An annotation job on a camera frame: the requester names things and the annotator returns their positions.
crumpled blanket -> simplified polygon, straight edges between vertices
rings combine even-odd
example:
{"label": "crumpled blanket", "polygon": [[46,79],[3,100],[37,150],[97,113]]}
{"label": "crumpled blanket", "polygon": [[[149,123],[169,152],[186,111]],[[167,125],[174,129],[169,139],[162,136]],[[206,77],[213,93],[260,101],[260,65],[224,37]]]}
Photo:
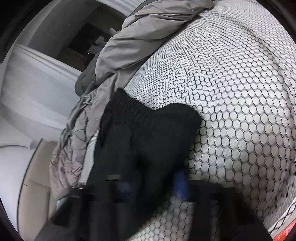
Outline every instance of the crumpled blanket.
{"label": "crumpled blanket", "polygon": [[171,34],[212,6],[211,0],[148,0],[147,5],[142,4],[124,21],[122,30],[108,41],[97,58],[96,78],[85,78],[77,84],[82,84],[81,89],[86,91],[71,112],[50,161],[50,183],[57,199],[77,186],[87,144],[115,90],[124,88]]}

elastic waistband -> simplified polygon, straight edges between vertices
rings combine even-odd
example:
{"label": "elastic waistband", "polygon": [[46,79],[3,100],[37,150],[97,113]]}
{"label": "elastic waistband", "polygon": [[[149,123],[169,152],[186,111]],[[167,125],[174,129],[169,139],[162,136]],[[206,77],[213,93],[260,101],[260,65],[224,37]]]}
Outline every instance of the elastic waistband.
{"label": "elastic waistband", "polygon": [[122,89],[117,89],[107,107],[120,117],[133,121],[148,121],[154,118],[154,110],[131,98]]}

gray comforter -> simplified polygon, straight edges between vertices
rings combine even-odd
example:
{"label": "gray comforter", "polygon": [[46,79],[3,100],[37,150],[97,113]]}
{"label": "gray comforter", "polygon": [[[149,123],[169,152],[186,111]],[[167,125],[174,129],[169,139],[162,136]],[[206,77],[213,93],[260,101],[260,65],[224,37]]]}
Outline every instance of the gray comforter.
{"label": "gray comforter", "polygon": [[64,197],[71,186],[77,186],[88,142],[98,130],[114,91],[124,88],[171,34],[212,6],[211,0],[147,0],[124,21],[122,30],[108,41],[75,86],[81,98],[50,162],[51,188],[56,198]]}

blue object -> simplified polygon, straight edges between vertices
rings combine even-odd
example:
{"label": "blue object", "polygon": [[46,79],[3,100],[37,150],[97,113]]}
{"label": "blue object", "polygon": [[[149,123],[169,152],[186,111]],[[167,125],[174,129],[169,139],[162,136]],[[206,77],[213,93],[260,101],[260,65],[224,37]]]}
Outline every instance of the blue object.
{"label": "blue object", "polygon": [[174,176],[174,192],[177,198],[187,200],[188,198],[188,183],[186,175],[183,171],[176,172]]}

hexagon pattern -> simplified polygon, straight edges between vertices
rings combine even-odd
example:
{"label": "hexagon pattern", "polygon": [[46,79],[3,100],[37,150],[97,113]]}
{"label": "hexagon pattern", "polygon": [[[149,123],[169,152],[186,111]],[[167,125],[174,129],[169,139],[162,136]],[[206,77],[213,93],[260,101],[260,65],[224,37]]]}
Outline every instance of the hexagon pattern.
{"label": "hexagon pattern", "polygon": [[[185,163],[205,180],[235,183],[269,229],[296,196],[296,47],[256,1],[214,3],[156,51],[125,91],[153,109],[177,102],[200,112]],[[187,240],[190,204],[170,201],[132,240]]]}

